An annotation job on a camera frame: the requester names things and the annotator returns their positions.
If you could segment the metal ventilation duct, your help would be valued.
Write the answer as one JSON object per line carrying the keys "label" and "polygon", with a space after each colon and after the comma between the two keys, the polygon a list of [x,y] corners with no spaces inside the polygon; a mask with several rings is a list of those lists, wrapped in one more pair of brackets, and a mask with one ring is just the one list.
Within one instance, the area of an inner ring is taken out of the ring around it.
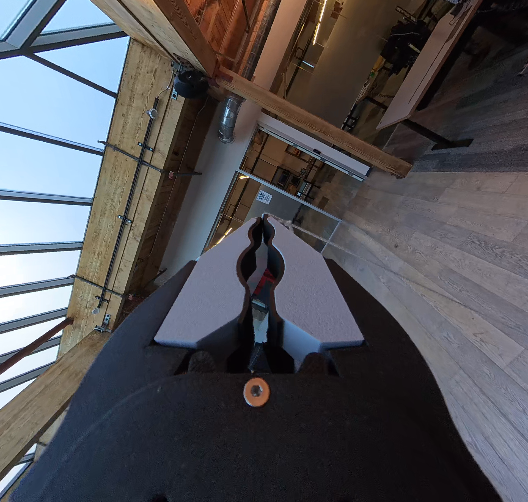
{"label": "metal ventilation duct", "polygon": [[[236,72],[251,81],[267,37],[274,22],[281,0],[261,0],[258,13],[249,30],[243,54],[236,66]],[[220,117],[218,137],[222,143],[234,142],[234,128],[244,98],[231,93],[225,99]]]}

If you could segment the black conduit pipe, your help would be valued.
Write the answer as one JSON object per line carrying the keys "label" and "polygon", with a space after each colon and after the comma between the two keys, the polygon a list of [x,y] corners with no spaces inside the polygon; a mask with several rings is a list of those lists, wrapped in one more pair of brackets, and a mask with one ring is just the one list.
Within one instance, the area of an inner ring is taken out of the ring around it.
{"label": "black conduit pipe", "polygon": [[131,206],[131,202],[133,200],[134,190],[135,190],[135,187],[136,187],[136,184],[137,184],[137,181],[138,181],[138,176],[139,176],[139,173],[140,173],[141,168],[142,168],[142,162],[144,160],[144,154],[145,154],[145,151],[147,150],[147,144],[148,144],[148,141],[149,141],[149,136],[150,136],[150,133],[152,131],[152,126],[154,124],[154,121],[156,120],[157,115],[158,115],[157,109],[158,109],[159,101],[160,101],[159,96],[156,96],[155,99],[154,99],[153,107],[147,111],[147,114],[149,116],[149,121],[148,121],[148,124],[147,124],[147,128],[146,128],[146,131],[145,131],[145,134],[144,134],[143,141],[142,141],[142,143],[140,145],[141,151],[140,151],[140,154],[139,154],[139,157],[138,157],[137,165],[136,165],[135,172],[134,172],[134,175],[133,175],[133,180],[132,180],[132,183],[131,183],[131,186],[130,186],[130,190],[129,190],[129,194],[128,194],[127,201],[126,201],[126,204],[125,204],[125,208],[124,208],[123,214],[122,214],[122,216],[120,218],[121,223],[120,223],[119,231],[118,231],[116,242],[115,242],[115,246],[114,246],[114,249],[112,251],[112,255],[111,255],[110,261],[109,261],[109,267],[108,267],[107,274],[106,274],[105,279],[104,279],[104,284],[103,284],[103,287],[102,287],[102,290],[101,290],[101,294],[100,294],[100,297],[98,299],[98,305],[97,305],[96,308],[93,309],[92,314],[100,313],[100,308],[102,307],[103,299],[104,299],[104,296],[105,296],[106,291],[107,291],[108,286],[109,286],[111,272],[112,272],[112,269],[113,269],[114,264],[115,264],[115,260],[116,260],[117,253],[118,253],[118,250],[119,250],[120,242],[122,240],[122,235],[123,235],[123,232],[124,232],[124,228],[126,226],[126,222],[127,222],[127,219],[128,219],[128,213],[129,213],[129,209],[130,209],[130,206]]}

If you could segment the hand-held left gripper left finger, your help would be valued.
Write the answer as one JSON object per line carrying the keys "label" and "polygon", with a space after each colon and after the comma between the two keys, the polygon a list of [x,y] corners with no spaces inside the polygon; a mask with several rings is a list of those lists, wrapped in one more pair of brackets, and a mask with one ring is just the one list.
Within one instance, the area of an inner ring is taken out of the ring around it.
{"label": "hand-held left gripper left finger", "polygon": [[227,362],[236,352],[247,358],[254,347],[252,291],[263,222],[258,216],[202,254],[192,268],[154,340],[204,350]]}

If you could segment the wooden support post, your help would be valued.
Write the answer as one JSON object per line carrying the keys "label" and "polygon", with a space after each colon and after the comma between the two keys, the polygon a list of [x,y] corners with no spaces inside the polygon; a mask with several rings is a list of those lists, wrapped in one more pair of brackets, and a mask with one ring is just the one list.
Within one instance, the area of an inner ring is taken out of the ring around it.
{"label": "wooden support post", "polygon": [[324,141],[348,151],[372,166],[404,178],[412,169],[412,164],[380,150],[376,146],[341,130],[306,110],[286,101],[242,76],[219,66],[215,70],[216,83],[235,94],[242,96],[261,108],[276,114],[287,124],[319,136]]}

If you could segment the copper pipe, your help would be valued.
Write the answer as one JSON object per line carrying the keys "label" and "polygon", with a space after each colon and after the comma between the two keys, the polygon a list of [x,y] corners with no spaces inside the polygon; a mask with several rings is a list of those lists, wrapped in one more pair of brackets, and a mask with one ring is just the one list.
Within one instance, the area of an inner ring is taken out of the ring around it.
{"label": "copper pipe", "polygon": [[62,331],[65,327],[69,326],[73,323],[73,318],[66,318],[65,320],[58,323],[56,326],[45,332],[43,335],[38,337],[33,342],[29,343],[27,346],[13,351],[9,357],[2,356],[1,357],[1,374],[7,371],[10,367],[14,366],[16,363],[18,363],[20,360],[22,360],[24,357],[32,354],[37,348],[41,347],[44,343],[46,343],[48,340],[53,338],[57,333]]}

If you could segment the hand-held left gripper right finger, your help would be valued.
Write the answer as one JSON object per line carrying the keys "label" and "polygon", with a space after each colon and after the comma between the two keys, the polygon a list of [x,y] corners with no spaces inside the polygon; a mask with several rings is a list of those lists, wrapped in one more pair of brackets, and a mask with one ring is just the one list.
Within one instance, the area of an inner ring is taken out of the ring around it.
{"label": "hand-held left gripper right finger", "polygon": [[294,360],[359,347],[364,336],[324,257],[274,216],[263,216],[268,268],[276,279],[270,329]]}

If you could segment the grey desk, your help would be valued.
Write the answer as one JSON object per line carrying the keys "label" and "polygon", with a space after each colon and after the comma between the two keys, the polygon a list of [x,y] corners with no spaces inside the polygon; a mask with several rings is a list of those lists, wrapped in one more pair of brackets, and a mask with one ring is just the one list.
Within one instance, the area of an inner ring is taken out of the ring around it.
{"label": "grey desk", "polygon": [[386,108],[377,130],[402,123],[434,142],[432,150],[468,147],[472,139],[451,141],[410,120],[438,72],[466,30],[483,0],[460,0],[450,13],[442,17],[425,46]]}

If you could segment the white door frame rail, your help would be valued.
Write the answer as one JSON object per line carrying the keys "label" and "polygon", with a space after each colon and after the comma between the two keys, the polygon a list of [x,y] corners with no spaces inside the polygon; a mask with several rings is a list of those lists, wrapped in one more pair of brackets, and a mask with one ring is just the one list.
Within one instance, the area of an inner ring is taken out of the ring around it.
{"label": "white door frame rail", "polygon": [[366,180],[371,167],[350,157],[333,147],[314,139],[278,119],[260,113],[257,119],[258,128],[265,133],[287,143],[288,145],[314,157],[344,174],[362,182]]}

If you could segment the black wall speaker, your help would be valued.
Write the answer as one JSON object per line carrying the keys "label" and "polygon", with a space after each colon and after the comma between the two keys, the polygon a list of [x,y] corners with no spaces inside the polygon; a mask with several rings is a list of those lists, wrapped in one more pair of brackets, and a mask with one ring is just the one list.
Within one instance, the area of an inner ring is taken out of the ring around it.
{"label": "black wall speaker", "polygon": [[209,87],[209,82],[201,71],[179,71],[174,77],[172,96],[194,100],[205,95]]}

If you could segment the linear ceiling light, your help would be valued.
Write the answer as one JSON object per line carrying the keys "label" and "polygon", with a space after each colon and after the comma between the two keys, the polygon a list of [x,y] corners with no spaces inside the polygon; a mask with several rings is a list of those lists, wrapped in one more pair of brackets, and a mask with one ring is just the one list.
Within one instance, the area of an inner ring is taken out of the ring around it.
{"label": "linear ceiling light", "polygon": [[325,10],[326,10],[327,1],[328,0],[323,0],[322,3],[320,4],[320,13],[319,13],[319,16],[318,16],[318,19],[317,19],[317,22],[316,22],[315,30],[313,32],[312,45],[315,45],[316,42],[317,42],[317,37],[318,37],[319,31],[320,31],[320,26],[321,26],[321,23],[322,23],[322,20],[323,20],[323,17],[324,17],[324,13],[325,13]]}

